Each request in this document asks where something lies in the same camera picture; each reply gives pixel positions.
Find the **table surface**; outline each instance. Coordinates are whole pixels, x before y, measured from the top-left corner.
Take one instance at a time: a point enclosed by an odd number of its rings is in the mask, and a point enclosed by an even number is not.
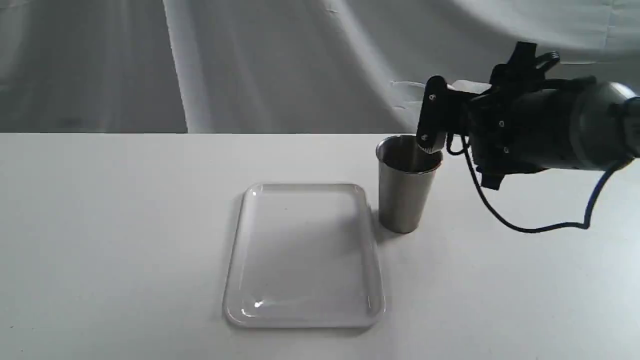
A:
[[[384,135],[0,135],[3,359],[638,359],[640,166],[589,231],[527,235],[463,158],[418,231],[380,230],[387,312],[367,331],[236,329],[222,296],[242,192],[350,182],[377,208]],[[524,226],[580,220],[599,173],[510,176]]]

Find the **stainless steel cup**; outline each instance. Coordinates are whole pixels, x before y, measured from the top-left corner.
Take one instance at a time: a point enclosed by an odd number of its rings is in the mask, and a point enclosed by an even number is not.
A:
[[[380,223],[395,233],[410,233],[418,228],[442,153],[426,153],[414,135],[397,135],[382,140],[376,155]]]

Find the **tray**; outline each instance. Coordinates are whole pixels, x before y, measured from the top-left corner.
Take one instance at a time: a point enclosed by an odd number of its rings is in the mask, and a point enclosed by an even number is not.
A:
[[[372,216],[354,184],[244,193],[224,312],[241,327],[369,327],[385,299]]]

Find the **cup rim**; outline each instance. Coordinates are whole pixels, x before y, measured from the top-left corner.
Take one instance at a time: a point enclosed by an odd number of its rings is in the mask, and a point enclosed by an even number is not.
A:
[[[442,165],[442,160],[444,159],[444,156],[442,154],[442,151],[438,151],[438,152],[434,152],[433,154],[430,155],[439,155],[440,157],[440,161],[438,161],[438,164],[436,166],[434,166],[433,168],[427,169],[425,171],[422,172],[409,172],[409,171],[404,171],[404,170],[399,170],[396,169],[394,167],[389,166],[389,164],[385,163],[381,158],[380,158],[380,147],[387,141],[393,139],[393,138],[404,138],[404,137],[409,137],[409,138],[414,138],[415,139],[415,135],[412,134],[398,134],[398,135],[392,135],[392,136],[388,136],[384,139],[382,139],[381,142],[379,142],[376,146],[376,158],[378,159],[378,163],[384,164],[385,166],[387,166],[388,168],[392,169],[393,171],[397,171],[397,172],[401,172],[403,174],[407,174],[407,175],[424,175],[424,174],[428,174],[430,172],[434,172],[436,170],[438,170],[438,168]]]

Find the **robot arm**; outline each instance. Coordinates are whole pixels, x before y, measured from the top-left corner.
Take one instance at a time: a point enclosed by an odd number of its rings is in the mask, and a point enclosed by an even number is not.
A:
[[[531,174],[548,168],[604,170],[581,223],[558,227],[589,227],[591,211],[602,186],[617,169],[640,157],[640,97],[619,83],[590,76],[546,79],[559,62],[557,53],[536,56],[536,44],[519,42],[509,61],[494,67],[491,87],[481,94],[452,90],[434,76],[426,84],[417,143],[426,152],[445,146],[464,154],[483,202],[503,224],[508,223],[486,201],[480,187],[498,190],[508,174]],[[454,135],[463,148],[451,149]],[[482,174],[477,181],[473,162]]]

